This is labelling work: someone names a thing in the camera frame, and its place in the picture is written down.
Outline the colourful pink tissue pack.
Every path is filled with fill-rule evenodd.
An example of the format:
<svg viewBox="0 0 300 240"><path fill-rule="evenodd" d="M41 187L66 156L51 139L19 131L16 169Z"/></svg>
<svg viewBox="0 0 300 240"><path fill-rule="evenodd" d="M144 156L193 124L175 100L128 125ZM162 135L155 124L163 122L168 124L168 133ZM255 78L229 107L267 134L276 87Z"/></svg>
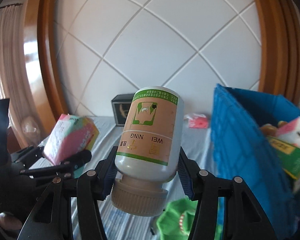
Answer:
<svg viewBox="0 0 300 240"><path fill-rule="evenodd" d="M43 156L58 165L82 150L91 150L98 135L91 118L62 114L44 146Z"/></svg>

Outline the grey bottle tan label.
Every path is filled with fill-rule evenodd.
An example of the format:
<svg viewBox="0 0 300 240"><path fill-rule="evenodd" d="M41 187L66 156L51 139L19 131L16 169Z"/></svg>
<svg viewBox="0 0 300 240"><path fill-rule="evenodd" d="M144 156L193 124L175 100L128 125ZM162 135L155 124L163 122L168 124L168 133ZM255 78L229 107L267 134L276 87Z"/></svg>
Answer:
<svg viewBox="0 0 300 240"><path fill-rule="evenodd" d="M121 174L111 192L115 207L137 216L161 214L168 195L163 185L177 172L183 117L183 99L168 88L134 94L115 157Z"/></svg>

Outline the blue fabric storage bin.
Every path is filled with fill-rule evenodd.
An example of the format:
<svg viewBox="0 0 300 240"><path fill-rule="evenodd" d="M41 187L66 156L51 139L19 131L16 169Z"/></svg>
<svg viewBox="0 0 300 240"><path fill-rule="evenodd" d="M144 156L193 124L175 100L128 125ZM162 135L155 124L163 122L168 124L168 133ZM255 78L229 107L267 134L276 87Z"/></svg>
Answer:
<svg viewBox="0 0 300 240"><path fill-rule="evenodd" d="M243 178L278 239L291 237L297 230L300 191L293 194L288 176L260 126L299 116L300 109L281 95L222 85L214 90L211 141L218 176Z"/></svg>

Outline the green cardboard box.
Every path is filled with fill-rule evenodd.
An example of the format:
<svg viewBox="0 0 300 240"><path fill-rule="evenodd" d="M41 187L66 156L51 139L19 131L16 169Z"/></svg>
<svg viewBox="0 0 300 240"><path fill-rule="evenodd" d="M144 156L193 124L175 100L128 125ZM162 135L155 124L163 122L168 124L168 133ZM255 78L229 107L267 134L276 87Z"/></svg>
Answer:
<svg viewBox="0 0 300 240"><path fill-rule="evenodd" d="M267 139L275 149L283 170L294 180L300 180L300 148L275 137L267 136Z"/></svg>

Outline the brown plush toy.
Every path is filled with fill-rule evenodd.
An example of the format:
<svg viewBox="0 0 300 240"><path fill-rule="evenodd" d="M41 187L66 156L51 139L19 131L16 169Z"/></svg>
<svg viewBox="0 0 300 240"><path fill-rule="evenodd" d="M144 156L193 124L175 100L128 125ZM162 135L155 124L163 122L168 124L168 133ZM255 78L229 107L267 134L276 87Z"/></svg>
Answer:
<svg viewBox="0 0 300 240"><path fill-rule="evenodd" d="M260 131L263 133L264 136L271 136L276 137L276 133L279 130L279 128L285 126L288 124L286 121L279 121L276 126L273 126L271 124L265 124L260 127Z"/></svg>

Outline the small pink tissue packet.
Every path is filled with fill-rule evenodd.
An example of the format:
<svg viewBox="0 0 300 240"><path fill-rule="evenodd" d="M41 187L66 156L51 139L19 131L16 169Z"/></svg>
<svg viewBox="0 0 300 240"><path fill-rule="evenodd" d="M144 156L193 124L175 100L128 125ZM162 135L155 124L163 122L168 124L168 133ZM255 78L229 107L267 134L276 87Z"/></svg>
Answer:
<svg viewBox="0 0 300 240"><path fill-rule="evenodd" d="M204 114L186 114L184 115L184 120L187 120L189 128L207 129L209 127L209 119Z"/></svg>

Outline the wooden right door frame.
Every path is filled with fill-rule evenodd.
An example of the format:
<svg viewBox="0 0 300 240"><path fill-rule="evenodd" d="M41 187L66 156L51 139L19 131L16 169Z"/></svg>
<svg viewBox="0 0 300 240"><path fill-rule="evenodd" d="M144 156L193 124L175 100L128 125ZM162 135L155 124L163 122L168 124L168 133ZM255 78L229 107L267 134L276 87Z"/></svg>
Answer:
<svg viewBox="0 0 300 240"><path fill-rule="evenodd" d="M261 31L258 91L300 102L300 21L293 0L255 0Z"/></svg>

